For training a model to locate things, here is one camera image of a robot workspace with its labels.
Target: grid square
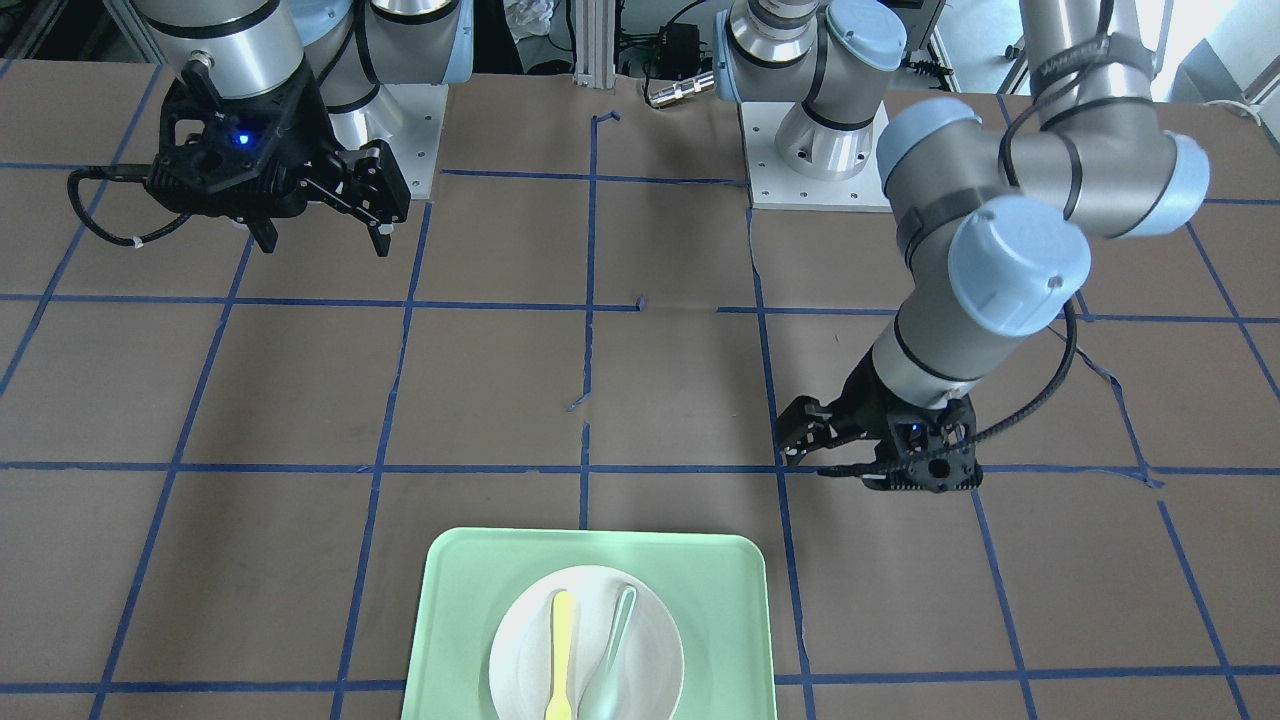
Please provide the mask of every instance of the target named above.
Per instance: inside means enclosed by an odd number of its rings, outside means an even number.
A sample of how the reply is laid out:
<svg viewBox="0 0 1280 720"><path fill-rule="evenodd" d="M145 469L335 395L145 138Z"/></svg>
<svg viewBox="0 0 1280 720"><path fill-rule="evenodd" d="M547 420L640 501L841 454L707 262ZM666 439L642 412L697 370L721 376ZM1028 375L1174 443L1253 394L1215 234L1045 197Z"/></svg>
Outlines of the grid square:
<svg viewBox="0 0 1280 720"><path fill-rule="evenodd" d="M1061 332L1062 323L1056 325ZM1092 347L1096 327L1079 324L1079 347L1085 352ZM1064 341L1052 333L1041 332L1028 338L973 391L978 428L998 423L1036 397L1053 375L1065 348ZM1053 397L1030 418L984 442L978 457L987 465L1138 464L1111 382L1089 369L1079 356Z"/></svg>
<svg viewBox="0 0 1280 720"><path fill-rule="evenodd" d="M93 219L113 234L131 237L164 227L174 214L142 186L111 183ZM86 232L58 293L225 297L247 237L248 231L227 219L200 215L138 250Z"/></svg>
<svg viewBox="0 0 1280 720"><path fill-rule="evenodd" d="M1091 313L1111 315L1230 316L1187 228L1157 237L1091 243L1084 286Z"/></svg>
<svg viewBox="0 0 1280 720"><path fill-rule="evenodd" d="M0 400L0 456L168 462L220 310L51 304Z"/></svg>
<svg viewBox="0 0 1280 720"><path fill-rule="evenodd" d="M989 483L1028 667L1217 665L1151 489L1101 474Z"/></svg>
<svg viewBox="0 0 1280 720"><path fill-rule="evenodd" d="M115 680L332 680L367 475L179 474Z"/></svg>
<svg viewBox="0 0 1280 720"><path fill-rule="evenodd" d="M815 674L1014 666L968 495L817 475L787 487Z"/></svg>
<svg viewBox="0 0 1280 720"><path fill-rule="evenodd" d="M110 163L154 72L133 63L14 63L0 92L0 161Z"/></svg>
<svg viewBox="0 0 1280 720"><path fill-rule="evenodd" d="M475 76L449 87L440 169L586 173L591 115L617 99L584 92L568 76Z"/></svg>
<svg viewBox="0 0 1280 720"><path fill-rule="evenodd" d="M1036 696L1036 711L1044 720L1239 717L1225 678L1039 680L1032 683L1032 693Z"/></svg>
<svg viewBox="0 0 1280 720"><path fill-rule="evenodd" d="M778 413L800 395L820 402L836 400L845 378L890 322L890 318L854 315L769 315L769 359ZM874 447L873 442L851 442L818 451L805 465L870 462L876 459Z"/></svg>
<svg viewBox="0 0 1280 720"><path fill-rule="evenodd" d="M1280 678L1236 678L1251 717L1280 717Z"/></svg>
<svg viewBox="0 0 1280 720"><path fill-rule="evenodd" d="M81 183L81 197L88 206L97 182ZM0 208L5 209L0 229L0 292L44 293L54 270L70 246L79 220L67 205L67 173L56 170L0 169ZM54 211L19 213L18 209L49 208Z"/></svg>
<svg viewBox="0 0 1280 720"><path fill-rule="evenodd" d="M456 527L577 528L577 486L576 475L532 473L384 475L351 678L408 671L422 568L436 536Z"/></svg>
<svg viewBox="0 0 1280 720"><path fill-rule="evenodd" d="M653 307L754 305L746 191L600 183L595 301ZM672 208L694 208L672 227Z"/></svg>
<svg viewBox="0 0 1280 720"><path fill-rule="evenodd" d="M618 76L613 102L622 119L602 124L602 174L745 179L737 105L704 100L660 113L645 106L643 81Z"/></svg>
<svg viewBox="0 0 1280 720"><path fill-rule="evenodd" d="M398 307L237 306L183 459L372 462L402 319Z"/></svg>
<svg viewBox="0 0 1280 720"><path fill-rule="evenodd" d="M1253 120L1192 102L1161 104L1156 114L1162 128L1192 136L1208 154L1210 197L1280 199L1280 154Z"/></svg>
<svg viewBox="0 0 1280 720"><path fill-rule="evenodd" d="M754 316L595 315L594 464L773 462Z"/></svg>
<svg viewBox="0 0 1280 720"><path fill-rule="evenodd" d="M911 293L893 217L758 210L751 247L769 307L893 309Z"/></svg>
<svg viewBox="0 0 1280 720"><path fill-rule="evenodd" d="M1162 479L1226 657L1236 665L1280 665L1280 486L1275 478Z"/></svg>
<svg viewBox="0 0 1280 720"><path fill-rule="evenodd" d="M387 461L577 465L582 315L416 310Z"/></svg>
<svg viewBox="0 0 1280 720"><path fill-rule="evenodd" d="M159 473L0 470L0 683L101 678L163 484Z"/></svg>
<svg viewBox="0 0 1280 720"><path fill-rule="evenodd" d="M1280 465L1280 405L1235 325L1094 323L1087 347L1124 383L1152 465Z"/></svg>
<svg viewBox="0 0 1280 720"><path fill-rule="evenodd" d="M1272 158L1280 155L1272 152ZM1280 206L1206 205L1192 220L1236 310L1245 316L1280 318Z"/></svg>
<svg viewBox="0 0 1280 720"><path fill-rule="evenodd" d="M800 671L774 475L593 474L590 529L744 536L764 553L773 671Z"/></svg>
<svg viewBox="0 0 1280 720"><path fill-rule="evenodd" d="M585 301L585 182L440 176L435 195L417 300Z"/></svg>
<svg viewBox="0 0 1280 720"><path fill-rule="evenodd" d="M84 720L92 706L91 694L0 694L0 717Z"/></svg>
<svg viewBox="0 0 1280 720"><path fill-rule="evenodd" d="M778 720L808 720L804 707L804 688L799 685L777 685L774 696L778 702ZM844 711L837 715L846 715Z"/></svg>
<svg viewBox="0 0 1280 720"><path fill-rule="evenodd" d="M0 302L0 368L9 366L35 311L35 302Z"/></svg>
<svg viewBox="0 0 1280 720"><path fill-rule="evenodd" d="M396 225L387 258L374 252L365 225L329 208L276 220L280 242L270 255L253 250L239 296L403 301L424 208L424 202L410 205L407 219Z"/></svg>
<svg viewBox="0 0 1280 720"><path fill-rule="evenodd" d="M914 720L988 720L1027 716L1018 683L902 683L892 685L818 685L813 689L819 717Z"/></svg>
<svg viewBox="0 0 1280 720"><path fill-rule="evenodd" d="M401 720L403 692L351 692L342 697L342 716L348 720Z"/></svg>
<svg viewBox="0 0 1280 720"><path fill-rule="evenodd" d="M329 693L142 693L108 696L102 720L182 717L183 720L315 720L329 716Z"/></svg>

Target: white plate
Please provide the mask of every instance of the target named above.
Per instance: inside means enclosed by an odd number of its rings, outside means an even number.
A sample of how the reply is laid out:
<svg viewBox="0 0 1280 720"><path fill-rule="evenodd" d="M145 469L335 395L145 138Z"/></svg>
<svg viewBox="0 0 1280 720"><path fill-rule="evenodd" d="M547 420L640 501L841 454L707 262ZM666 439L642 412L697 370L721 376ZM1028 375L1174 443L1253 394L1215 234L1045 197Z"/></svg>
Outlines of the white plate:
<svg viewBox="0 0 1280 720"><path fill-rule="evenodd" d="M616 720L671 720L685 682L676 623L648 585L600 565L557 570L511 605L489 652L489 693L500 720L543 720L552 691L552 596L559 589L577 598L568 679L577 715L579 698L604 656L618 593L628 583L636 588L636 602L622 644Z"/></svg>

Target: metal connector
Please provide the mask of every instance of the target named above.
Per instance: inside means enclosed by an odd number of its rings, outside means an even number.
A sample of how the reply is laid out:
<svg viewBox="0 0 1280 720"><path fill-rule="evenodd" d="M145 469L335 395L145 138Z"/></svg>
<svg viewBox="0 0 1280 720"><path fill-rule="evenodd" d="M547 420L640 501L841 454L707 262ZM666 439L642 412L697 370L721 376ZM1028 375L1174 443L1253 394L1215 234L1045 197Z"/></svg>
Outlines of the metal connector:
<svg viewBox="0 0 1280 720"><path fill-rule="evenodd" d="M669 87L655 90L649 94L646 100L652 108L666 108L713 87L716 87L716 73L705 72L689 79L682 79Z"/></svg>

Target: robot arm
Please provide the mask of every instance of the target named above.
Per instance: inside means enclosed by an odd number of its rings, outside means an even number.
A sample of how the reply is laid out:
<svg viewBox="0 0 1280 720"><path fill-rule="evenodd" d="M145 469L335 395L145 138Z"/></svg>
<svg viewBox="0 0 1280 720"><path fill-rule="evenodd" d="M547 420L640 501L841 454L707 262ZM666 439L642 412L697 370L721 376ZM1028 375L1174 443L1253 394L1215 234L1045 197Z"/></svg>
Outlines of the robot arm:
<svg viewBox="0 0 1280 720"><path fill-rule="evenodd" d="M1082 228L1161 234L1204 199L1204 152L1157 126L1132 0L1021 6L1042 132L1014 136L1025 117L983 131L948 97L890 123L877 159L916 287L836 401L801 396L780 415L788 462L876 439L877 462L841 474L874 489L977 487L982 438L968 393L1059 307L1074 327L1070 297L1091 263Z"/></svg>
<svg viewBox="0 0 1280 720"><path fill-rule="evenodd" d="M164 99L150 167L72 174L72 205L90 229L118 245L141 245L177 227L132 242L102 231L83 211L77 186L115 179L142 183L182 219L242 222L264 252L275 247L273 218L325 202L365 224L375 252L388 254L394 223L408 214L410 191L387 142L398 129L388 120L397 108L383 83L467 79L471 0L134 0L134 6L179 78ZM300 10L298 23L291 6ZM300 28L308 35L306 49Z"/></svg>
<svg viewBox="0 0 1280 720"><path fill-rule="evenodd" d="M717 15L716 88L732 102L795 102L778 152L801 174L846 179L869 159L905 46L902 22L874 0L736 0Z"/></svg>

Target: yellow spoon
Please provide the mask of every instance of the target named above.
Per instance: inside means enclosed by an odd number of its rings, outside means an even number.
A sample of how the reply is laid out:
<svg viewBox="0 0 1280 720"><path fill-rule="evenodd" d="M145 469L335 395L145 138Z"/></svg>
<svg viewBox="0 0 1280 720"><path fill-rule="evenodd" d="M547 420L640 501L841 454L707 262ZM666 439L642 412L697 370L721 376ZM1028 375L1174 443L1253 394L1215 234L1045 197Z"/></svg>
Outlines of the yellow spoon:
<svg viewBox="0 0 1280 720"><path fill-rule="evenodd" d="M568 702L568 659L576 612L573 593L557 591L552 597L552 698L547 702L544 720L573 720L573 706Z"/></svg>

